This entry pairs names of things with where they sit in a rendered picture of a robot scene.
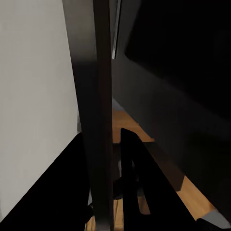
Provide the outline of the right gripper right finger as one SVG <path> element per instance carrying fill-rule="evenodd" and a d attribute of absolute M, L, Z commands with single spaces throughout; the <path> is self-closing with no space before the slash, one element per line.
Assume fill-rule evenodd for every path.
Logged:
<path fill-rule="evenodd" d="M 121 167 L 124 231 L 202 231 L 138 135 L 124 128 Z M 140 212 L 133 167 L 150 215 Z"/>

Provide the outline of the notebook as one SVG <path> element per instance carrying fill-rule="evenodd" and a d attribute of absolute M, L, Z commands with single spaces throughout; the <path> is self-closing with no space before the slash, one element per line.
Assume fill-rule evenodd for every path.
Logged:
<path fill-rule="evenodd" d="M 110 31 L 111 31 L 111 54 L 112 59 L 115 59 L 116 41 L 118 32 L 118 22 L 120 13 L 121 0 L 110 0 Z"/>

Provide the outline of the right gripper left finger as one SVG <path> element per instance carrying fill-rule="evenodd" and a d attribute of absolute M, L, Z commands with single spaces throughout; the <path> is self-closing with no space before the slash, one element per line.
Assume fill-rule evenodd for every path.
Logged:
<path fill-rule="evenodd" d="M 90 180 L 77 134 L 0 223 L 0 231 L 84 231 Z"/>

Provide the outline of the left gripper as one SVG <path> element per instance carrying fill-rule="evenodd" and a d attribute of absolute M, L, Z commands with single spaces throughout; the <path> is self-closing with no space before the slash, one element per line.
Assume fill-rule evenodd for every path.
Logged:
<path fill-rule="evenodd" d="M 135 167 L 133 167 L 133 173 L 134 173 L 135 178 L 137 178 L 137 170 L 136 170 Z M 123 194 L 123 191 L 122 191 L 122 179 L 120 178 L 120 179 L 115 180 L 115 183 L 116 183 L 116 185 L 117 185 L 117 187 L 118 187 L 118 189 L 120 191 L 120 195 L 122 195 Z M 137 189 L 141 188 L 141 182 L 140 181 L 136 182 L 136 188 Z"/>

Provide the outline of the keyboard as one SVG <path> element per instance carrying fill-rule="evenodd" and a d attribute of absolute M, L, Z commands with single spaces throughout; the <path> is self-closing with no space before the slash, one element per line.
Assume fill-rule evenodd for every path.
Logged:
<path fill-rule="evenodd" d="M 62 0 L 97 231 L 114 231 L 110 0 Z"/>

